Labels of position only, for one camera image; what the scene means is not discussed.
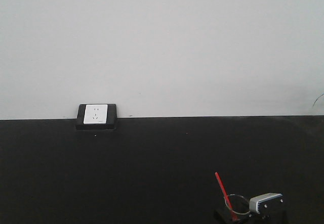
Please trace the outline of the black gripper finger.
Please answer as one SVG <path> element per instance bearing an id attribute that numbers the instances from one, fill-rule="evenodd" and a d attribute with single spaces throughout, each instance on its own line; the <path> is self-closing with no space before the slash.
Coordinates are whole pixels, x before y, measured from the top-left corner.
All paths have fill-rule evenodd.
<path id="1" fill-rule="evenodd" d="M 229 224 L 232 223 L 232 217 L 228 211 L 216 209 L 214 210 L 214 219 L 217 223 Z"/>

